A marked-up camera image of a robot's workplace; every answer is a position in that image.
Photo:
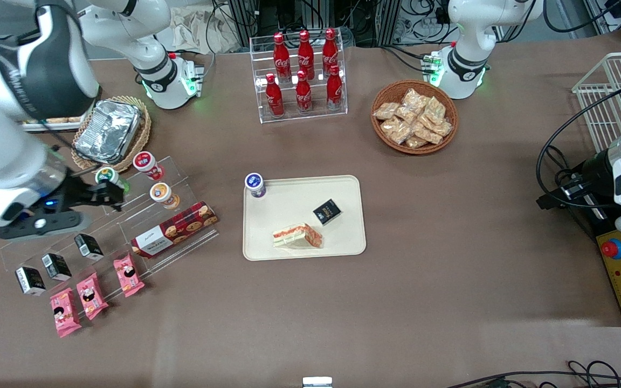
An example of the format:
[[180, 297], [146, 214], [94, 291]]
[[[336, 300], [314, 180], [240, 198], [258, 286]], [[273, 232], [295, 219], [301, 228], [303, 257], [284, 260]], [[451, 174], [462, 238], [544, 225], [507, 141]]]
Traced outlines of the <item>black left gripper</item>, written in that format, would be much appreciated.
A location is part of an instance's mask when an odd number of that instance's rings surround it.
[[[613, 167], [608, 151], [596, 153], [582, 163], [582, 179], [572, 179], [558, 185], [557, 201], [567, 204], [594, 204], [594, 197], [613, 201]], [[542, 210], [557, 208], [551, 196], [540, 196], [537, 206]]]

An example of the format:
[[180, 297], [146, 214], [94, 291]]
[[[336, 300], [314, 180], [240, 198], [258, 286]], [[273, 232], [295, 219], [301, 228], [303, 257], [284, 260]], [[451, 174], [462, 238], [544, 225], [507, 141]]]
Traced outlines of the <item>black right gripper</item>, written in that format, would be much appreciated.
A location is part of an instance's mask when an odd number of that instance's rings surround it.
[[99, 183], [92, 186], [82, 180], [64, 180], [60, 187], [46, 197], [47, 213], [62, 213], [77, 206], [98, 206], [96, 196], [103, 206], [121, 212], [124, 189], [114, 183]]

